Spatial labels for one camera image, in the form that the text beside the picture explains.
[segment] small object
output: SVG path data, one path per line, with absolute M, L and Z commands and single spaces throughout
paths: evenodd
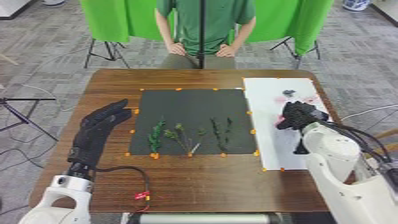
M 150 191 L 137 193 L 135 194 L 135 200 L 144 199 L 148 196 L 150 196 Z
M 295 96 L 295 90 L 285 90 L 283 95 L 292 98 Z
M 196 147 L 194 147 L 194 149 L 192 149 L 192 152 L 191 152 L 192 155 L 194 155 L 194 153 L 196 153 L 196 150 L 198 150 L 199 146 L 201 146 L 201 142 L 196 144 Z
M 256 150 L 256 152 L 255 152 L 255 154 L 253 154 L 255 156 L 260 156 L 260 150 Z

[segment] light stand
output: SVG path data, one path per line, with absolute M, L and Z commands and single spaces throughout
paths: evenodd
M 205 69 L 205 29 L 207 29 L 207 0 L 201 0 L 201 15 L 199 15 L 199 69 Z
M 15 128 L 22 124 L 29 124 L 43 132 L 43 134 L 47 134 L 48 137 L 56 141 L 59 141 L 59 139 L 54 137 L 54 135 L 47 132 L 47 130 L 41 128 L 41 126 L 31 120 L 31 116 L 32 116 L 32 113 L 34 113 L 34 110 L 36 110 L 40 102 L 41 101 L 50 101 L 50 100 L 56 100 L 56 98 L 0 98 L 0 105 L 9 110 L 11 114 L 16 116 L 16 118 L 20 119 L 20 122 L 16 122 L 13 125 L 9 125 L 4 128 L 0 128 L 0 132 L 6 131 L 8 129 Z M 34 106 L 32 106 L 32 108 L 29 110 L 27 116 L 22 114 L 22 112 L 16 110 L 16 108 L 9 105 L 9 101 L 34 101 Z

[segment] orange tape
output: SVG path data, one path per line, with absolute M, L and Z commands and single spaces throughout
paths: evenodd
M 255 156 L 260 156 L 260 150 L 256 150 L 256 152 L 253 153 Z

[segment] cable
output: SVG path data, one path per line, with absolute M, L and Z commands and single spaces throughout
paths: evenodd
M 118 166 L 118 167 L 112 167 L 112 168 L 107 168 L 107 169 L 96 168 L 95 172 L 105 172 L 107 173 L 107 172 L 112 172 L 116 170 L 137 170 L 141 172 L 141 175 L 143 175 L 143 178 L 144 178 L 144 183 L 146 183 L 144 192 L 148 192 L 148 194 L 150 194 L 150 192 L 151 192 L 150 191 L 150 176 L 146 174 L 146 171 L 137 166 Z M 148 197 L 146 197 L 146 207 L 137 212 L 146 212 L 148 211 L 150 206 L 151 206 L 150 201 L 151 201 L 151 198 L 150 198 L 150 195 L 148 195 Z
M 336 124 L 333 122 L 329 122 L 329 123 L 334 124 L 342 129 L 350 130 L 352 132 L 359 133 L 361 135 L 365 135 L 372 139 L 372 141 L 377 143 L 377 145 L 381 146 L 381 149 L 384 151 L 384 156 L 386 156 L 388 162 L 391 162 L 393 159 L 391 159 L 391 156 L 390 156 L 390 151 L 388 151 L 379 139 L 365 131 L 358 130 L 356 128 L 352 128 L 352 127 L 349 127 L 342 124 Z
M 9 211 L 6 211 L 6 212 L 0 213 L 0 216 L 6 215 L 8 213 L 18 211 L 20 209 L 24 209 L 24 208 L 27 208 L 27 207 L 29 207 L 29 205 L 24 205 L 22 207 L 13 208 Z
M 32 72 L 32 75 L 31 75 L 29 80 L 25 81 L 25 83 L 29 83 L 29 81 L 32 80 L 32 78 L 34 78 L 34 76 L 36 76 L 36 73 L 38 73 L 40 69 L 43 68 L 43 66 L 45 66 L 50 62 L 54 62 L 54 61 L 56 61 L 61 57 L 64 57 L 66 55 L 75 54 L 75 53 L 79 53 L 80 51 L 88 50 L 89 48 L 91 48 L 91 47 L 86 47 L 86 48 L 82 48 L 80 50 L 72 51 L 70 53 L 66 53 L 66 54 L 56 56 L 48 61 L 45 61 L 45 63 L 38 66 L 38 68 L 36 68 L 36 70 L 34 70 L 34 72 Z M 8 86 L 8 87 L 4 88 L 4 91 L 2 91 L 2 93 L 0 93 L 0 96 L 2 96 L 4 93 L 8 92 L 9 87 L 11 87 L 11 86 Z
M 398 110 L 395 110 L 395 112 L 382 118 L 382 120 L 366 128 L 365 131 L 368 131 L 382 122 L 384 120 L 395 115 L 395 113 L 398 112 Z
M 57 144 L 57 142 L 54 141 L 52 147 L 45 150 L 45 152 L 38 156 L 34 156 L 32 158 L 29 158 L 31 160 L 32 159 L 38 159 L 48 153 L 48 151 L 52 150 L 56 144 Z M 0 169 L 0 172 L 4 172 L 9 168 L 20 166 L 25 162 L 29 162 L 29 159 L 24 162 L 16 163 L 15 165 L 8 166 L 4 169 Z
M 11 151 L 18 151 L 20 153 L 22 153 L 22 155 L 24 155 L 24 157 L 25 157 L 25 159 L 27 159 L 27 161 L 34 164 L 34 166 L 36 167 L 40 167 L 41 169 L 45 168 L 34 161 L 32 161 L 32 159 L 29 158 L 29 156 L 27 156 L 27 153 L 22 151 L 22 149 L 9 149 L 9 150 L 6 150 L 4 152 L 0 152 L 0 155 L 4 155 L 8 152 L 11 152 Z
M 384 110 L 384 109 L 390 109 L 390 108 L 393 108 L 393 107 L 398 107 L 398 104 L 390 105 L 390 106 L 384 106 L 384 107 L 377 107 L 377 108 L 366 110 L 365 112 L 349 115 L 347 117 L 342 118 L 342 121 L 345 121 L 345 120 L 347 120 L 349 118 L 352 118 L 352 117 L 358 117 L 358 116 L 368 114 L 370 112 L 374 112 L 374 111 L 377 111 L 377 110 Z
M 372 157 L 375 158 L 375 160 L 384 163 L 386 158 L 382 157 L 382 155 L 375 152 L 375 150 L 372 149 L 365 139 L 361 138 L 361 136 L 356 134 L 356 132 L 352 132 L 350 130 L 342 129 L 334 123 L 329 123 L 326 121 L 319 121 L 320 124 L 324 126 L 327 126 L 343 136 L 347 136 L 359 144 L 363 151 L 372 155 Z
M 72 111 L 72 110 L 75 109 L 77 106 L 73 106 L 73 107 L 68 108 L 68 109 L 63 108 L 63 104 L 61 104 L 61 102 L 59 102 L 59 98 L 57 98 L 57 96 L 56 96 L 54 93 L 50 93 L 41 87 L 31 86 L 31 85 L 27 85 L 27 84 L 22 84 L 22 86 L 24 86 L 24 87 L 29 87 L 29 88 L 32 88 L 32 89 L 41 90 L 41 91 L 43 91 L 43 92 L 56 98 L 56 102 L 57 102 L 57 104 L 59 104 L 59 108 L 61 108 L 61 111 L 63 111 L 63 112 L 68 112 L 68 111 Z
M 8 118 L 6 118 L 6 127 L 9 127 L 9 117 L 11 117 L 11 113 L 9 113 Z M 8 133 L 9 133 L 9 138 L 11 138 L 16 142 L 20 142 L 20 143 L 24 143 L 24 144 L 27 144 L 27 143 L 31 143 L 32 141 L 36 141 L 36 139 L 45 135 L 45 133 L 43 133 L 43 134 L 40 134 L 29 141 L 24 141 L 24 140 L 20 140 L 20 139 L 15 138 L 11 129 L 8 129 Z

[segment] white board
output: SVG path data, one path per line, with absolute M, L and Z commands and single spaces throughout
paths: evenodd
M 295 90 L 294 97 L 285 96 L 285 90 Z M 294 154 L 301 133 L 292 129 L 278 130 L 276 123 L 288 102 L 303 101 L 327 112 L 313 80 L 306 78 L 246 78 L 246 97 L 253 111 L 263 168 L 267 170 L 281 170 L 281 168 L 303 170 L 306 169 L 306 155 Z

